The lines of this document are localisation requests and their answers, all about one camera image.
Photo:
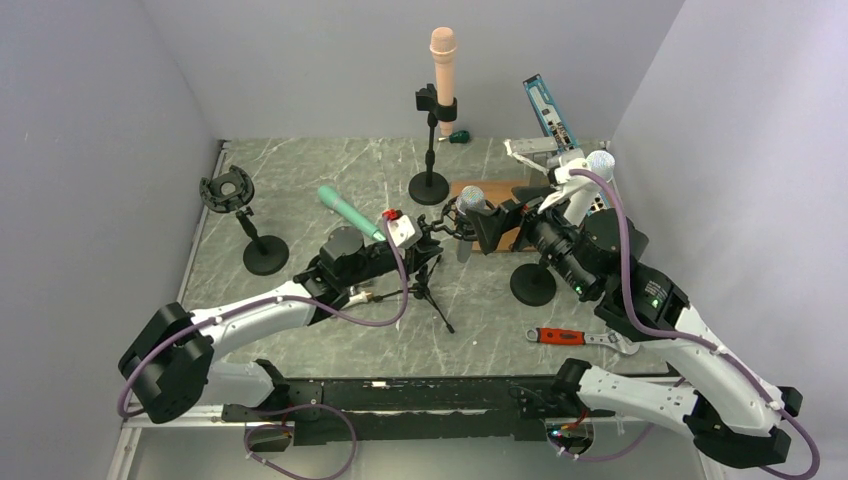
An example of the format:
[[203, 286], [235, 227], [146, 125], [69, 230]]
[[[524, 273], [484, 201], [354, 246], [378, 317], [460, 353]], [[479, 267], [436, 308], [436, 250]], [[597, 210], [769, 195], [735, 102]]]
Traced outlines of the grey condenser microphone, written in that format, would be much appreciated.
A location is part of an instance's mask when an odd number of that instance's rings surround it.
[[466, 263], [472, 253], [472, 247], [476, 241], [476, 233], [473, 224], [468, 219], [467, 213], [471, 210], [483, 210], [487, 207], [484, 192], [481, 188], [468, 185], [462, 189], [456, 198], [456, 232], [461, 235], [459, 239], [456, 259], [460, 263]]

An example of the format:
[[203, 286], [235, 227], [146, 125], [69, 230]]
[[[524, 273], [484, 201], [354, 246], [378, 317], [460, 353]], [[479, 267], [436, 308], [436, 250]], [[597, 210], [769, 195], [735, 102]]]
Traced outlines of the black tripod shock mount stand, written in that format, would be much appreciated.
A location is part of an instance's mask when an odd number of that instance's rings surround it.
[[[440, 216], [428, 222], [426, 220], [426, 216], [424, 214], [417, 217], [416, 220], [421, 227], [423, 236], [429, 235], [432, 239], [433, 233], [445, 233], [450, 238], [456, 239], [459, 241], [461, 235], [456, 232], [456, 197], [449, 199], [442, 207], [440, 211]], [[430, 288], [430, 280], [435, 273], [437, 266], [441, 263], [443, 258], [443, 253], [437, 256], [434, 259], [431, 259], [427, 262], [418, 272], [410, 275], [409, 277], [405, 276], [404, 285], [407, 286], [408, 293], [418, 300], [426, 300], [439, 315], [447, 330], [451, 333], [455, 333], [455, 329], [453, 325], [448, 321], [447, 316], [444, 314], [443, 310], [440, 308], [438, 303], [436, 302]]]

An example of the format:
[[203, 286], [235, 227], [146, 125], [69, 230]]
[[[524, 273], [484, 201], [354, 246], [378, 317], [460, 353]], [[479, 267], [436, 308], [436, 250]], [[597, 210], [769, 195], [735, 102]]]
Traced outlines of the black round base clip stand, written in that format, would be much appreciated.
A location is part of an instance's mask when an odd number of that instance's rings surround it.
[[425, 206], [437, 205], [446, 200], [450, 191], [449, 182], [434, 171], [436, 143], [435, 130], [441, 121], [452, 122], [457, 118], [457, 100], [453, 99], [447, 106], [438, 101], [438, 90], [433, 83], [415, 93], [416, 110], [426, 112], [429, 127], [428, 148], [425, 152], [425, 170], [415, 174], [409, 181], [408, 193], [410, 198]]

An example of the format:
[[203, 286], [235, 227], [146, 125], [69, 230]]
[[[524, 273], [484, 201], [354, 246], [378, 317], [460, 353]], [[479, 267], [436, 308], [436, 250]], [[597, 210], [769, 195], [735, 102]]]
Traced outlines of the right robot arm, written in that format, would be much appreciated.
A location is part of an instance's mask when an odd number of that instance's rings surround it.
[[467, 208], [483, 252], [515, 231], [519, 246], [541, 256], [615, 334], [661, 357], [684, 379], [660, 386], [568, 359], [551, 387], [557, 411], [605, 410], [634, 416], [681, 434], [710, 459], [736, 468], [774, 472], [786, 461], [802, 395], [748, 368], [706, 326], [686, 293], [640, 256], [648, 239], [617, 208], [573, 224], [540, 198], [496, 208]]

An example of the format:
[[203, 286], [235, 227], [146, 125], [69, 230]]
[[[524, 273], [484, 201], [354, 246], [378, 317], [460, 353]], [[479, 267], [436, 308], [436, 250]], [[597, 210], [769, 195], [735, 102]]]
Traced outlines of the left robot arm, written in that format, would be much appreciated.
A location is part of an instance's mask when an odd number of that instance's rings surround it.
[[330, 317], [353, 322], [341, 310], [350, 287], [395, 272], [407, 295], [410, 276], [443, 251], [427, 234], [367, 244], [359, 230], [339, 227], [304, 271], [268, 292], [206, 309], [187, 310], [178, 302], [160, 307], [118, 362], [125, 379], [118, 415], [144, 414], [162, 424], [197, 404], [224, 403], [249, 407], [264, 420], [279, 417], [288, 402], [281, 373], [265, 360], [229, 364], [224, 357]]

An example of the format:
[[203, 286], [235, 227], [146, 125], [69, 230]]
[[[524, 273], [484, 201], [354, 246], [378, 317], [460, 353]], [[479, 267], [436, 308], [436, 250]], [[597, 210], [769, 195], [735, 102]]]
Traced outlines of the black shock mount desk stand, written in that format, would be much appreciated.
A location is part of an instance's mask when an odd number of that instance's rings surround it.
[[250, 203], [255, 196], [255, 186], [244, 169], [231, 165], [217, 177], [202, 178], [199, 195], [210, 211], [235, 214], [242, 231], [250, 239], [242, 254], [243, 265], [249, 273], [269, 276], [286, 265], [290, 254], [288, 244], [275, 235], [260, 236], [250, 219], [254, 215]]

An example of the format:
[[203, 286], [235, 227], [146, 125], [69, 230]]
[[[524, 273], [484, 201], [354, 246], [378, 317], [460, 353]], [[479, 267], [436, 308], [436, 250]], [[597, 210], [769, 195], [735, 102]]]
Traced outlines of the mint green microphone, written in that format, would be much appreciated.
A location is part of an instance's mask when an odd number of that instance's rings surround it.
[[322, 185], [317, 190], [322, 204], [344, 218], [366, 237], [375, 241], [385, 241], [386, 237], [379, 227], [366, 218], [357, 208], [348, 203], [333, 187]]

